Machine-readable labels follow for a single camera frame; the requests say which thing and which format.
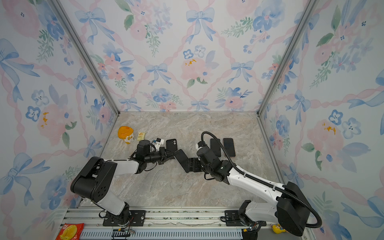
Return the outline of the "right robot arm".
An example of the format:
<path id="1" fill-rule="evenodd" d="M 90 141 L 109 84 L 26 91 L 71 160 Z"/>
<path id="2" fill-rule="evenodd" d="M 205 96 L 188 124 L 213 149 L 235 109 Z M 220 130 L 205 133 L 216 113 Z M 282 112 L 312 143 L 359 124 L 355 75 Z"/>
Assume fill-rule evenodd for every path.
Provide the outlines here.
<path id="1" fill-rule="evenodd" d="M 243 202 L 238 211 L 243 225 L 259 221 L 277 223 L 298 237 L 309 227 L 311 205 L 296 184 L 284 185 L 253 175 L 230 160 L 219 159 L 207 146 L 198 149 L 197 157 L 182 157 L 178 161 L 186 173 L 202 172 L 212 180 L 239 187 L 263 199 L 264 204 Z"/>

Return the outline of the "orange lid yogurt cup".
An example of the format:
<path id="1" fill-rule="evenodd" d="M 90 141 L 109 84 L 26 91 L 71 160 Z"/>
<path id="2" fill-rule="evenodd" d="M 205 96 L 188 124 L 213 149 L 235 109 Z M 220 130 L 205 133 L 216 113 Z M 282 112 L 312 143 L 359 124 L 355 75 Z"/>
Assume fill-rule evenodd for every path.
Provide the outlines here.
<path id="1" fill-rule="evenodd" d="M 128 126 L 121 126 L 118 129 L 118 138 L 123 140 L 126 144 L 131 144 L 134 138 L 134 130 Z"/>

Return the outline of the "aluminium rail frame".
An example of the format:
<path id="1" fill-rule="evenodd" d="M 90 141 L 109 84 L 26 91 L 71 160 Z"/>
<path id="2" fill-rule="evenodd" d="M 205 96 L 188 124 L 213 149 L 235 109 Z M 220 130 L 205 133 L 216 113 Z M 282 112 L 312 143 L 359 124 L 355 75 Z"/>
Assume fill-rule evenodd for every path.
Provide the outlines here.
<path id="1" fill-rule="evenodd" d="M 272 223 L 245 227 L 234 219 L 236 208 L 132 207 L 134 219 L 123 228 L 104 226 L 105 213 L 97 207 L 67 210 L 61 224 L 84 224 L 82 240 L 296 240 L 287 232 L 277 235 Z"/>

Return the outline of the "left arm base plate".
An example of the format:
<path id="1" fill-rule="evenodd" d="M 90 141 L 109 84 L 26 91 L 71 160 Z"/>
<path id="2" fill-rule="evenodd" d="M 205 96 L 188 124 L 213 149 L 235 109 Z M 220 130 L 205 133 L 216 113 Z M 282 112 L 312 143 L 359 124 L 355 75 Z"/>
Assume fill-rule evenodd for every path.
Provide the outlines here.
<path id="1" fill-rule="evenodd" d="M 115 216 L 109 212 L 103 217 L 104 227 L 142 227 L 146 218 L 145 210 L 129 210 L 123 211 L 120 215 Z"/>

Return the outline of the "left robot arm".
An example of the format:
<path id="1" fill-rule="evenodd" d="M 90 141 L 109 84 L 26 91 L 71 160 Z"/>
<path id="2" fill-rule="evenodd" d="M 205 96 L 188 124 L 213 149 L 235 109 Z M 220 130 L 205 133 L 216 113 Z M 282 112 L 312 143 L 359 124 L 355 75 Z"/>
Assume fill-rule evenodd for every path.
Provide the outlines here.
<path id="1" fill-rule="evenodd" d="M 173 157 L 174 152 L 165 147 L 156 148 L 148 140 L 139 141 L 137 149 L 126 160 L 92 157 L 72 181 L 71 192 L 106 211 L 105 218 L 115 225 L 126 226 L 132 219 L 130 206 L 110 190 L 113 178 L 140 174 L 148 164 L 162 165 Z"/>

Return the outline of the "yellow and brown plush toy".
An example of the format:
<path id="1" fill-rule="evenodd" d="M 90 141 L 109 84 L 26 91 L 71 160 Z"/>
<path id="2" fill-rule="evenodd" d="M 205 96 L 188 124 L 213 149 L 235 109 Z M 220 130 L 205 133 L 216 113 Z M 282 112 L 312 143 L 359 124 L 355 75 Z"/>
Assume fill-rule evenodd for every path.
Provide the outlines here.
<path id="1" fill-rule="evenodd" d="M 286 233 L 287 231 L 280 224 L 271 225 L 272 230 L 275 234 Z"/>

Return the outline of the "black phone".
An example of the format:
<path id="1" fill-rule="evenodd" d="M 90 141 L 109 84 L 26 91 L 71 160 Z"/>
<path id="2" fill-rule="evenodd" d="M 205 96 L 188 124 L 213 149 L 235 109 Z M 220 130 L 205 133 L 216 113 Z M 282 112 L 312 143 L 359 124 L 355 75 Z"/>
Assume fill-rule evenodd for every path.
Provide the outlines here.
<path id="1" fill-rule="evenodd" d="M 222 156 L 220 140 L 210 139 L 211 150 L 214 152 L 215 156 L 220 158 Z"/>
<path id="2" fill-rule="evenodd" d="M 191 171 L 192 161 L 183 150 L 175 151 L 174 157 L 186 173 Z"/>

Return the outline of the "red chip bag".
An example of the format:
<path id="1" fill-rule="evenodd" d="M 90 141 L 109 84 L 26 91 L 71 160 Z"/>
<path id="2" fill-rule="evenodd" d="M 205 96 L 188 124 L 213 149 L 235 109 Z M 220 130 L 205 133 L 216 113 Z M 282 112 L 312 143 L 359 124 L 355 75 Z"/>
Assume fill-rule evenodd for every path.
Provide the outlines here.
<path id="1" fill-rule="evenodd" d="M 79 240 L 84 229 L 82 224 L 64 224 L 56 240 Z"/>

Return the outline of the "black phone case with camera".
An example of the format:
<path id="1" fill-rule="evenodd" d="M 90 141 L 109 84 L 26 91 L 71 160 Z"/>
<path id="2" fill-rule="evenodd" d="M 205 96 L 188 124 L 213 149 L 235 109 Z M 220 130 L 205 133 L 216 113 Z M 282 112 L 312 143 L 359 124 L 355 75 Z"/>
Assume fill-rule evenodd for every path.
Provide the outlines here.
<path id="1" fill-rule="evenodd" d="M 166 140 L 166 150 L 175 152 L 178 150 L 178 143 L 176 139 Z"/>

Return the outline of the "small yellow snack packet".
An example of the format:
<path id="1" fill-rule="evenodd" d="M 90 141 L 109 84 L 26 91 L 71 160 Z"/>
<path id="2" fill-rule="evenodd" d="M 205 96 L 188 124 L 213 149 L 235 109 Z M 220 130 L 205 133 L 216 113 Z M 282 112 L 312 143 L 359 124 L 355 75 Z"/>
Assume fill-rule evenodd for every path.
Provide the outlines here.
<path id="1" fill-rule="evenodd" d="M 145 132 L 139 132 L 139 133 L 138 133 L 137 140 L 138 140 L 138 141 L 142 141 L 142 140 L 144 140 L 144 139 L 145 139 L 145 135 L 146 135 Z"/>

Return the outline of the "black phone screen up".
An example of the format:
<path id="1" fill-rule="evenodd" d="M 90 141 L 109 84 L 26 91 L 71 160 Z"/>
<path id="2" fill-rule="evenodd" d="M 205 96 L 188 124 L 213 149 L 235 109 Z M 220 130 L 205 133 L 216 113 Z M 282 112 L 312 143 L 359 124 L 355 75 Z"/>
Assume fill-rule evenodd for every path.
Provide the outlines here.
<path id="1" fill-rule="evenodd" d="M 223 144 L 226 152 L 228 153 L 228 156 L 235 157 L 236 151 L 235 151 L 234 140 L 232 138 L 224 138 Z"/>

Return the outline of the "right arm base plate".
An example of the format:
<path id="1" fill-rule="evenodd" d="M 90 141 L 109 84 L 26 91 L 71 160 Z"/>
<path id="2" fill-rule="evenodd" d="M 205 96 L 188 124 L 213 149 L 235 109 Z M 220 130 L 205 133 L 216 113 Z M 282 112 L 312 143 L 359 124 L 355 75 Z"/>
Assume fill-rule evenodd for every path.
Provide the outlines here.
<path id="1" fill-rule="evenodd" d="M 266 227 L 265 221 L 252 221 L 245 214 L 239 215 L 238 210 L 225 210 L 224 216 L 220 220 L 226 224 L 227 227 Z"/>

